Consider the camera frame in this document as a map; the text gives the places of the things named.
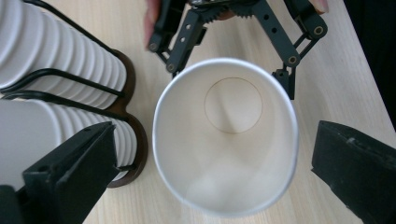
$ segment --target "wooden table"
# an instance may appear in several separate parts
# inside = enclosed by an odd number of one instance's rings
[[[86,223],[361,223],[311,170],[318,122],[345,124],[396,147],[396,135],[342,0],[328,0],[323,15],[329,33],[297,68],[293,101],[300,129],[297,171],[285,195],[251,217],[207,216],[181,204],[161,180],[149,146],[148,163],[130,185],[108,189]],[[164,64],[143,44],[144,0],[57,1],[49,3],[133,61],[137,73],[128,111],[143,123],[151,142],[155,106],[171,78]],[[300,35],[283,1],[268,0],[292,41]],[[232,18],[207,25],[188,66],[204,59],[233,57],[272,72],[281,61],[255,19]]]

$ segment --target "cup rim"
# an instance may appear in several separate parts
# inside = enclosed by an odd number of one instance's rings
[[[159,111],[160,108],[163,104],[164,99],[166,98],[168,92],[170,90],[172,90],[177,83],[180,82],[180,80],[182,80],[185,76],[187,76],[189,73],[191,73],[193,70],[195,69],[199,69],[202,66],[210,66],[213,64],[219,64],[219,63],[225,63],[225,64],[234,64],[234,65],[239,65],[239,66],[244,66],[247,69],[250,69],[252,71],[254,71],[255,73],[259,74],[260,76],[262,76],[263,78],[266,79],[266,81],[270,82],[271,85],[273,85],[275,87],[275,90],[278,94],[280,94],[280,97],[283,99],[283,103],[285,104],[285,106],[288,109],[288,115],[290,116],[290,120],[291,120],[291,130],[290,132],[293,135],[293,149],[292,149],[292,155],[290,156],[291,158],[293,158],[292,160],[292,164],[290,165],[290,169],[287,172],[287,175],[285,175],[285,177],[287,178],[287,182],[285,183],[284,186],[281,186],[281,190],[279,190],[277,192],[276,195],[274,195],[272,198],[270,198],[269,200],[260,203],[259,205],[257,205],[254,208],[245,210],[245,211],[241,211],[241,212],[237,212],[237,213],[219,213],[216,211],[212,211],[209,209],[206,209],[202,206],[200,206],[199,204],[196,203],[192,203],[188,200],[186,200],[176,189],[174,189],[171,185],[171,183],[169,183],[169,181],[166,179],[165,177],[165,173],[163,172],[163,169],[161,168],[161,162],[160,162],[160,158],[158,155],[158,143],[156,141],[157,139],[157,134],[158,134],[158,127],[157,127],[157,123],[159,120]],[[298,149],[299,149],[299,132],[298,132],[298,124],[297,124],[297,118],[294,112],[294,108],[292,106],[292,103],[290,101],[289,96],[287,95],[287,93],[285,92],[285,90],[283,89],[283,87],[278,83],[278,81],[271,76],[269,73],[267,73],[266,71],[264,71],[262,68],[260,68],[258,65],[255,65],[253,63],[249,63],[243,60],[239,60],[239,59],[234,59],[234,58],[215,58],[215,59],[209,59],[209,60],[205,60],[205,61],[201,61],[199,63],[196,63],[188,68],[186,68],[183,72],[181,72],[179,75],[177,75],[171,82],[170,84],[164,89],[158,103],[155,109],[155,113],[154,113],[154,121],[153,121],[153,131],[152,131],[152,146],[153,146],[153,156],[154,156],[154,161],[156,163],[157,169],[159,171],[159,174],[161,176],[161,179],[163,180],[163,182],[165,183],[165,186],[172,192],[172,194],[174,196],[176,196],[178,198],[179,201],[181,201],[182,203],[194,208],[194,209],[198,209],[201,211],[204,211],[205,213],[212,215],[212,216],[216,216],[216,217],[245,217],[245,216],[250,216],[250,215],[254,215],[259,213],[260,211],[264,210],[265,208],[268,208],[269,206],[271,206],[272,204],[274,204],[275,202],[277,202],[286,192],[286,190],[289,188],[289,185],[291,183],[291,180],[294,176],[295,170],[296,170],[296,165],[297,165],[297,155],[298,155]]]

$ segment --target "wood grain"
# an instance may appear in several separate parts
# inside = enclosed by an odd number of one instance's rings
[[[157,101],[171,78],[164,64],[143,45],[143,0],[48,2],[134,63],[136,89],[128,112],[148,134],[148,163],[130,185],[108,189],[86,223],[361,223],[311,170],[318,122],[342,123],[396,147],[395,132],[342,0],[328,0],[323,15],[329,33],[297,68],[296,99],[300,152],[295,177],[272,207],[251,217],[210,217],[181,204],[162,182],[152,157],[152,121]],[[292,41],[300,35],[283,1],[268,1]],[[204,59],[233,57],[272,72],[279,68],[271,43],[255,19],[232,18],[208,24],[188,66]]]

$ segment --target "black plastic bracket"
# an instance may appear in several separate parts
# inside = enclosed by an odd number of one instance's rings
[[[287,94],[291,100],[294,100],[294,85],[295,85],[295,68],[291,69],[291,74],[286,69],[276,69],[272,74],[283,89],[287,90]]]
[[[82,223],[119,173],[111,122],[85,128],[23,172],[17,193],[0,186],[1,223]]]
[[[366,224],[396,223],[396,148],[321,121],[312,171]]]
[[[252,7],[253,15],[259,21],[262,29],[270,38],[277,54],[287,67],[295,67],[300,63],[300,55],[291,44],[291,41],[276,18],[275,13],[267,1],[258,1]]]
[[[166,70],[178,73],[186,66],[192,49],[204,38],[206,28],[201,16],[192,10],[187,12],[186,18],[180,27],[174,49],[171,50],[166,61]]]

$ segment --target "bolt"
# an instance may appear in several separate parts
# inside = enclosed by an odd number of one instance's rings
[[[157,49],[157,45],[155,43],[151,43],[148,46],[149,50],[156,50]]]
[[[314,30],[315,35],[321,35],[323,33],[323,27],[317,26]]]
[[[175,65],[170,63],[168,64],[168,66],[166,67],[166,69],[168,69],[169,72],[174,72],[175,70]]]
[[[289,63],[296,63],[296,62],[297,62],[296,56],[289,57]]]

